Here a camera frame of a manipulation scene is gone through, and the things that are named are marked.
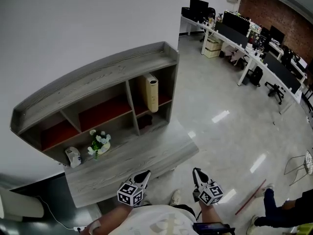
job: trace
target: trash bin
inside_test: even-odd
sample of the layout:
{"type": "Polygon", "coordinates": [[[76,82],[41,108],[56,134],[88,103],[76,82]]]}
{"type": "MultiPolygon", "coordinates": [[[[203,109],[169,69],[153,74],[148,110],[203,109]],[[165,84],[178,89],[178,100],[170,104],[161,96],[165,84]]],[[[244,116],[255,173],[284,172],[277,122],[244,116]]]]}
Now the trash bin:
{"type": "Polygon", "coordinates": [[[43,215],[43,205],[37,198],[0,188],[0,218],[22,221],[23,217],[43,215]]]}

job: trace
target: backpack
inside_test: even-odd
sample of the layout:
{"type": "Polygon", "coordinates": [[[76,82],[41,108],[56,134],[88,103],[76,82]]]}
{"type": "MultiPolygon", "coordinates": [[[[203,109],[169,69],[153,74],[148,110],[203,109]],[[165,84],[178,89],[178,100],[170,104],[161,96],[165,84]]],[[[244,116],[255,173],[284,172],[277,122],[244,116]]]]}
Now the backpack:
{"type": "Polygon", "coordinates": [[[260,67],[256,67],[252,75],[250,76],[250,82],[255,86],[260,87],[260,80],[263,76],[263,71],[260,67]]]}

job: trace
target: white desk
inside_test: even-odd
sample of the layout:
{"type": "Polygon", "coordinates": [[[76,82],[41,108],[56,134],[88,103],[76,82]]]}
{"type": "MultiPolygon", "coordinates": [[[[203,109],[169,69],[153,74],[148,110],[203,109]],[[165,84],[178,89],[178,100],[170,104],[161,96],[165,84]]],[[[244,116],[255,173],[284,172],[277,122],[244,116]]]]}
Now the white desk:
{"type": "Polygon", "coordinates": [[[276,51],[278,51],[278,57],[277,57],[277,59],[280,60],[280,58],[282,57],[282,55],[284,55],[283,49],[281,49],[278,45],[276,45],[276,44],[273,43],[272,41],[270,41],[269,45],[270,45],[271,47],[273,47],[276,51]]]}
{"type": "Polygon", "coordinates": [[[248,61],[248,64],[246,65],[244,71],[243,71],[243,74],[241,75],[237,85],[240,86],[243,79],[245,78],[248,70],[253,67],[255,64],[257,64],[261,69],[263,70],[266,70],[268,71],[278,82],[278,84],[280,84],[281,87],[284,88],[284,90],[286,91],[286,93],[288,92],[291,97],[293,98],[292,102],[288,102],[287,105],[280,111],[281,114],[283,114],[291,105],[292,103],[295,101],[297,104],[300,103],[300,100],[301,100],[301,95],[302,95],[302,92],[300,91],[300,89],[295,93],[293,94],[289,88],[287,88],[287,86],[267,67],[267,65],[263,64],[260,60],[259,57],[256,57],[255,55],[253,54],[250,54],[248,53],[244,48],[242,48],[240,45],[236,44],[235,42],[231,41],[230,39],[226,38],[224,35],[212,30],[211,28],[209,28],[208,26],[206,25],[203,25],[201,23],[197,23],[195,21],[192,21],[188,18],[185,18],[183,16],[181,16],[181,19],[186,21],[187,23],[189,24],[192,24],[192,25],[196,25],[196,26],[199,26],[203,29],[205,29],[205,38],[204,38],[204,42],[203,42],[203,45],[202,45],[202,50],[201,50],[201,54],[203,55],[204,54],[204,50],[205,50],[205,46],[206,46],[206,42],[207,42],[207,38],[208,38],[208,33],[211,32],[215,37],[221,39],[222,41],[226,42],[227,44],[229,44],[230,46],[240,50],[241,52],[243,52],[245,55],[247,55],[249,57],[249,61],[248,61]]]}
{"type": "Polygon", "coordinates": [[[292,59],[291,60],[291,64],[293,65],[293,67],[295,67],[298,72],[300,72],[300,74],[302,75],[302,79],[300,80],[300,83],[303,84],[304,80],[306,80],[308,78],[308,76],[298,67],[298,65],[296,64],[296,62],[292,59]]]}

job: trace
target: glossy floor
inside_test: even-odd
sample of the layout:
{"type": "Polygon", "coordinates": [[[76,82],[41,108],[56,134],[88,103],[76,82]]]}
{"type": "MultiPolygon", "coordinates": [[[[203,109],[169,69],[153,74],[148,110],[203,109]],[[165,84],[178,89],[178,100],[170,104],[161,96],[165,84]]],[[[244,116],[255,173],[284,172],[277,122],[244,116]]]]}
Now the glossy floor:
{"type": "MultiPolygon", "coordinates": [[[[283,115],[278,103],[268,97],[264,83],[237,86],[240,68],[225,59],[208,59],[200,54],[201,36],[179,39],[179,74],[173,115],[192,137],[200,152],[175,171],[154,180],[148,188],[153,204],[169,201],[171,193],[182,189],[182,201],[199,212],[193,202],[192,169],[202,168],[224,189],[226,198],[216,208],[224,220],[236,227],[236,234],[245,234],[251,217],[264,215],[262,199],[256,199],[237,216],[235,212],[266,179],[275,184],[278,206],[287,199],[296,199],[313,188],[309,175],[292,185],[295,173],[284,176],[289,158],[312,151],[313,131],[301,105],[294,105],[283,115]]],[[[303,158],[287,168],[295,168],[303,158]]],[[[254,234],[281,234],[284,229],[258,228],[254,234]]]]}

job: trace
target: shoe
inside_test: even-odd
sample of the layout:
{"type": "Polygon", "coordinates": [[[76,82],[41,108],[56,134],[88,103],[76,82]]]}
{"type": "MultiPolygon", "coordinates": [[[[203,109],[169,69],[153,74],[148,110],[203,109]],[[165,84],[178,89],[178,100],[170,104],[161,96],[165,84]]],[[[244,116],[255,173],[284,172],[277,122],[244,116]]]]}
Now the shoe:
{"type": "Polygon", "coordinates": [[[267,189],[274,189],[274,184],[269,184],[266,187],[259,189],[258,192],[254,195],[255,198],[264,197],[265,191],[267,189]]]}
{"type": "Polygon", "coordinates": [[[170,206],[179,205],[180,201],[181,201],[180,190],[175,190],[170,201],[170,206]]]}
{"type": "Polygon", "coordinates": [[[254,222],[256,221],[258,217],[256,215],[254,215],[252,218],[251,218],[251,223],[250,223],[250,226],[248,227],[247,231],[246,231],[246,235],[252,235],[254,229],[256,228],[256,226],[254,225],[254,222]]]}

